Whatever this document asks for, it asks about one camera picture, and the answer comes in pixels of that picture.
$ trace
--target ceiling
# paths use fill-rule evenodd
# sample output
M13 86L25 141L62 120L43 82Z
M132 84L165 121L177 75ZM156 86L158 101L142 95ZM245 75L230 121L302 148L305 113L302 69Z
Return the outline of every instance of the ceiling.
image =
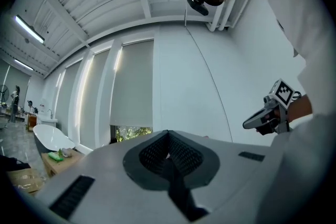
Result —
M16 58L45 78L67 57L105 35L148 23L184 21L186 8L187 21L208 23L217 9L207 6L209 15L202 16L187 7L186 0L15 0L1 16L0 56ZM22 30L15 15L43 36L44 44Z

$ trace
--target ceiling light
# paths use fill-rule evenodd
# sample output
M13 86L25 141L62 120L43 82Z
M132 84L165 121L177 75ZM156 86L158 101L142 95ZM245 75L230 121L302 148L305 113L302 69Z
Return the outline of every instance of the ceiling light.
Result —
M14 60L15 60L17 63L19 63L20 65L24 66L25 68L27 68L27 69L33 71L33 68L31 68L31 67L25 65L24 63L20 62L19 60L16 60L16 59L14 59Z
M56 82L56 88L57 88L57 86L58 86L59 79L61 78L61 75L62 75L62 73L60 73L60 74L58 75L58 79L57 79L57 82Z
M121 55L121 50L122 48L118 51L118 55L117 55L117 59L116 59L116 63L114 64L114 69L117 70L118 68L118 64L119 64L119 60L120 60L120 55Z
M15 16L16 22L23 28L25 29L32 37L34 37L37 41L43 44L44 38L40 36L38 33L36 33L34 30L31 29L31 27L20 17L20 16Z

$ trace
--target floor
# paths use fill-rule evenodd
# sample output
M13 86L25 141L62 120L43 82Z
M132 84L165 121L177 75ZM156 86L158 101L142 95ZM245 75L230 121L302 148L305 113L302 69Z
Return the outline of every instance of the floor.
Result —
M38 170L44 182L47 181L48 176L41 156L37 151L34 134L26 130L24 122L9 122L7 129L0 130L0 141L1 155L14 157L24 163L28 163L31 168Z

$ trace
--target fan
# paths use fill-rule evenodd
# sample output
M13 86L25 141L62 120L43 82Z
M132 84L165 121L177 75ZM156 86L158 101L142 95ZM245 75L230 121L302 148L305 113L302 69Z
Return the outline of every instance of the fan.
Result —
M6 102L9 97L9 90L6 85L1 85L0 86L0 115L2 115L2 103Z

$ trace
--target bathtub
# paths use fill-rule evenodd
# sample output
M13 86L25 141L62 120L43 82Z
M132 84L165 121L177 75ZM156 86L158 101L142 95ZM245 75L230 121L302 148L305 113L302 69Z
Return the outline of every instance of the bathtub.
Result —
M74 148L75 144L60 129L38 124L33 128L34 139L39 153L58 151L60 148Z

